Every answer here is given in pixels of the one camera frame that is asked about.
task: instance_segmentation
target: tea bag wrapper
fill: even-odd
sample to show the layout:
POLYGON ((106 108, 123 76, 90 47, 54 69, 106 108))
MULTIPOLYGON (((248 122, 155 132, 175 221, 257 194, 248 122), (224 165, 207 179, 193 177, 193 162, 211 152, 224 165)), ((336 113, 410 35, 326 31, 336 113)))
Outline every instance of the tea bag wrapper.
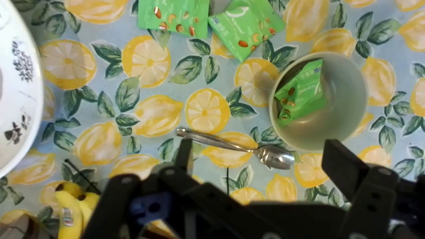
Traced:
POLYGON ((208 23, 240 63, 257 45, 284 29, 281 17, 266 0, 232 0, 224 12, 209 16, 208 23))
POLYGON ((205 39, 209 0, 139 0, 138 27, 205 39))
POLYGON ((321 85, 322 60, 313 60, 302 67, 284 86, 276 90, 277 122, 286 126, 326 105, 321 85))

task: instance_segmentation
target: green tea bag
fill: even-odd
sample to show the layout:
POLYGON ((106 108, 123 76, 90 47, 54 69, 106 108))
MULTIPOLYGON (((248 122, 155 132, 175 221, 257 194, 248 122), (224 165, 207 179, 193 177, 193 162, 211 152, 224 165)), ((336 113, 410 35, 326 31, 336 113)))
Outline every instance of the green tea bag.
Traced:
POLYGON ((268 0, 232 0, 223 13, 211 16, 208 23, 239 61, 284 28, 268 0))
POLYGON ((138 27, 204 39, 208 8, 209 0, 139 0, 138 27))
POLYGON ((277 89, 277 122, 285 126, 326 105, 321 86, 322 60, 313 60, 302 67, 296 76, 277 89))

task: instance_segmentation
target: spoon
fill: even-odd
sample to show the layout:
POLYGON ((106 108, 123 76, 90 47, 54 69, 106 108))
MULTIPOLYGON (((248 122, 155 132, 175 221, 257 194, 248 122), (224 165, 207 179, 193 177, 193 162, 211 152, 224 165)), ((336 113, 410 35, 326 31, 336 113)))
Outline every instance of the spoon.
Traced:
POLYGON ((262 165, 273 169, 288 170, 290 169, 294 161, 294 152, 289 152, 276 145, 262 145, 262 146, 259 146, 257 149, 248 149, 241 145, 232 144, 227 140, 219 138, 216 136, 205 134, 205 133, 185 129, 185 128, 176 128, 175 134, 183 138, 189 138, 192 141, 221 148, 221 149, 253 153, 262 165))

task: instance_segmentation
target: lemon print tablecloth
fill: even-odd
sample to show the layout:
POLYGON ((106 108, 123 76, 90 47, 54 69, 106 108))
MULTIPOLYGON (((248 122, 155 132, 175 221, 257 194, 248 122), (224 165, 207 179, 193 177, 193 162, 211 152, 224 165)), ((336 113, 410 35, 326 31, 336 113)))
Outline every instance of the lemon print tablecloth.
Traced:
MULTIPOLYGON (((1 222, 29 213, 54 231, 59 182, 86 187, 85 175, 102 189, 116 174, 144 178, 171 161, 176 126, 249 148, 284 145, 266 97, 278 73, 309 52, 350 57, 369 86, 367 112, 344 144, 403 178, 425 171, 425 0, 269 0, 286 29, 241 64, 211 33, 136 28, 136 0, 11 1, 38 45, 46 84, 37 141, 0 181, 1 222)), ((248 153, 200 145, 193 153, 193 177, 228 187, 240 203, 345 205, 320 169, 320 153, 301 153, 288 171, 248 153)))

